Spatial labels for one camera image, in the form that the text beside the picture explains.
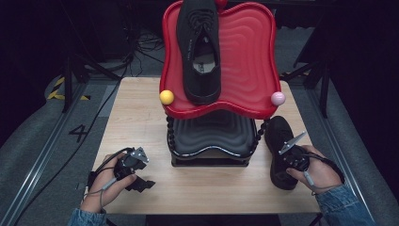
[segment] sleeve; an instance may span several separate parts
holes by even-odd
[[[365,206],[348,186],[342,185],[316,195],[320,209],[330,226],[375,225]]]
[[[106,212],[102,210],[100,214],[86,212],[80,209],[74,209],[68,222],[68,226],[105,226]]]

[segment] table top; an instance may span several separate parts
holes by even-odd
[[[155,181],[142,193],[123,190],[105,207],[113,214],[277,214],[318,213],[311,191],[298,183],[292,191],[281,190],[270,181],[272,154],[264,139],[243,167],[171,166],[167,145],[167,121],[159,101],[159,78],[124,78],[105,128],[94,162],[97,169],[107,154],[126,147],[142,147],[150,159],[136,174]],[[285,82],[286,102],[275,115],[291,125],[295,135],[306,130]],[[262,121],[256,121],[258,129]],[[298,144],[310,144],[304,136]]]

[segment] black cable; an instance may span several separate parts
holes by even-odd
[[[115,158],[116,156],[118,156],[118,154],[123,153],[124,151],[131,151],[132,148],[124,148],[122,150],[117,151],[116,153],[113,153],[109,158],[107,158],[101,165],[100,167],[98,167],[95,171],[95,173],[98,175],[100,173],[100,170],[103,169],[103,167],[109,163],[109,161],[111,161],[111,159]]]
[[[318,155],[317,153],[303,153],[303,154],[295,154],[298,156],[303,156],[303,157],[312,157],[315,159],[318,159],[322,161],[323,163],[329,165],[335,172],[337,172],[338,176],[341,179],[341,182],[344,184],[345,183],[345,177],[343,175],[343,172],[340,170],[340,168],[333,162],[332,160],[329,160],[328,158],[322,157]]]
[[[121,78],[124,77],[124,75],[126,74],[127,71],[127,67],[125,67],[125,70],[121,76]],[[49,185],[51,184],[54,179],[58,176],[58,174],[63,171],[65,169],[65,167],[71,162],[71,160],[74,158],[74,156],[76,155],[76,153],[80,150],[80,148],[82,147],[82,145],[85,143],[86,138],[88,137],[88,134],[90,133],[91,129],[93,128],[93,125],[95,123],[95,121],[98,119],[98,116],[100,115],[100,112],[103,110],[105,104],[109,101],[109,99],[111,98],[111,96],[114,94],[114,92],[117,90],[117,88],[120,86],[120,81],[118,81],[117,85],[114,87],[114,89],[111,91],[111,93],[108,95],[108,97],[105,99],[105,101],[103,102],[102,106],[100,107],[100,109],[97,111],[97,114],[94,116],[93,121],[90,124],[90,127],[88,128],[87,134],[85,135],[85,137],[83,137],[82,142],[77,146],[77,148],[75,149],[75,151],[73,151],[73,153],[71,154],[71,156],[67,159],[67,161],[62,165],[62,167],[56,172],[56,174],[38,191],[38,193],[29,201],[29,203],[24,207],[24,209],[21,211],[21,214],[18,216],[18,218],[16,219],[14,226],[16,226],[18,224],[18,221],[21,219],[21,217],[24,215],[24,212],[28,209],[28,207],[33,203],[33,201],[41,194],[41,192],[43,192],[43,190]]]

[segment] black shoe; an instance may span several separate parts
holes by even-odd
[[[196,105],[211,104],[220,95],[218,30],[215,0],[183,0],[176,35],[182,53],[184,93]]]
[[[291,166],[284,161],[279,154],[284,142],[294,138],[288,122],[281,116],[273,117],[267,124],[264,132],[264,140],[273,155],[272,166],[270,168],[270,178],[272,183],[284,190],[292,190],[297,184],[297,179],[289,175],[285,170]]]

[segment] red tray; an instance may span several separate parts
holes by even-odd
[[[181,4],[172,4],[163,18],[166,59],[159,92],[168,89],[174,94],[173,103],[163,105],[166,114],[184,120],[225,109],[252,119],[269,119],[277,110],[271,96],[281,91],[274,59],[276,26],[270,10],[250,2],[219,11],[220,97],[210,105],[193,105],[184,94],[176,38]]]

